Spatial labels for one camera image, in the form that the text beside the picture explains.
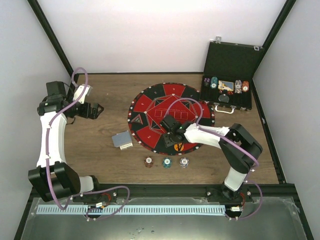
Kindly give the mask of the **orange round blind button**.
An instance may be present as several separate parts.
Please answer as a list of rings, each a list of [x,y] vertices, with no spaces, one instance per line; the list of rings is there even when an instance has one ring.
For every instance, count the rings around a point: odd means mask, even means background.
[[[174,144],[173,148],[177,151],[177,152],[181,152],[184,150],[184,144],[183,143],[176,143]]]

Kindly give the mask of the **teal poker chip stack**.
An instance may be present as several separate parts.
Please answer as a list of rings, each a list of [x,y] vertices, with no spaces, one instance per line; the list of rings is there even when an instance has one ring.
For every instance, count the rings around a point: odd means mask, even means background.
[[[164,158],[163,161],[162,161],[162,166],[164,168],[170,168],[172,165],[172,160],[168,157]]]

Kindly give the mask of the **red poker chip stack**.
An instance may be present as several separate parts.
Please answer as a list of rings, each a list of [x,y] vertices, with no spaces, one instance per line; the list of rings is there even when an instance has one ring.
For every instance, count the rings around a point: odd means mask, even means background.
[[[147,168],[151,168],[154,165],[153,159],[150,156],[146,157],[145,160],[144,160],[144,165]]]

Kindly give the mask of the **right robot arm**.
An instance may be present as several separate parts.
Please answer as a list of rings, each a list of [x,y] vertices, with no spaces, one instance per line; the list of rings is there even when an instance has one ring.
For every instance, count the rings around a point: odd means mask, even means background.
[[[180,123],[171,115],[160,122],[164,128],[164,144],[191,143],[208,145],[220,149],[230,165],[222,184],[223,198],[229,202],[240,196],[240,189],[250,171],[259,165],[258,158],[263,152],[261,144],[239,123],[231,127],[213,127],[197,122]]]

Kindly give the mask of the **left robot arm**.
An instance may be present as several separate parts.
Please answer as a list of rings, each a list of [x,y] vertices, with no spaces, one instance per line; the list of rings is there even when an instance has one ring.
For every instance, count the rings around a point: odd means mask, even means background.
[[[42,127],[41,149],[36,168],[29,170],[28,180],[45,202],[84,193],[91,202],[97,202],[102,189],[93,175],[79,176],[65,157],[65,128],[69,118],[95,120],[104,108],[98,103],[85,101],[92,90],[82,84],[67,95],[61,81],[46,84],[47,96],[37,108]]]

